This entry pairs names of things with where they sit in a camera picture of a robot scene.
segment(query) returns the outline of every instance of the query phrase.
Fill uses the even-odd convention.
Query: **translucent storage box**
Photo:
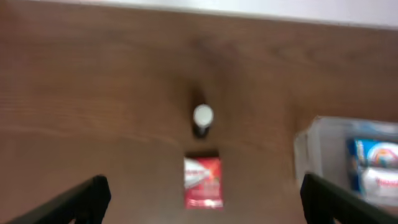
[[[311,126],[298,133],[294,142],[295,171],[301,186],[307,171],[351,190],[348,174],[349,152],[347,140],[353,138],[398,142],[398,124],[361,119],[317,117]],[[397,205],[397,202],[368,202]]]

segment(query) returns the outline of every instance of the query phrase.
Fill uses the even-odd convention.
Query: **red and white package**
[[[185,208],[223,208],[221,161],[185,158]]]

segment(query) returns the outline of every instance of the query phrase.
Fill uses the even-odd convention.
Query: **white round cap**
[[[199,105],[193,111],[193,121],[200,128],[207,128],[213,122],[213,110],[209,105]]]

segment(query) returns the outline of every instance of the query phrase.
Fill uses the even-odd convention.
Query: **brown wooden surface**
[[[104,223],[304,223],[294,133],[398,121],[397,59],[391,30],[0,0],[0,223],[95,174]],[[214,148],[225,209],[186,211],[183,154]]]

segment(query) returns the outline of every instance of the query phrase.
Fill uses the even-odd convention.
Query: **white wall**
[[[211,13],[398,27],[398,0],[79,0]]]

